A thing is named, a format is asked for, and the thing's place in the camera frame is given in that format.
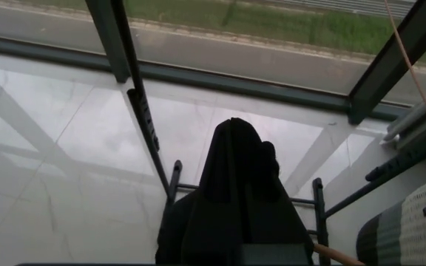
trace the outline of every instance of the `asphalt road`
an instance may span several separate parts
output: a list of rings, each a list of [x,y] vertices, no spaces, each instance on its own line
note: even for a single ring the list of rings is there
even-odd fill
[[[90,52],[104,52],[91,21],[0,7],[0,36]],[[138,57],[146,61],[224,72],[348,94],[367,64],[300,52],[275,50],[192,35],[132,28]],[[426,90],[426,73],[418,74]],[[410,77],[404,77],[386,100],[418,103]]]

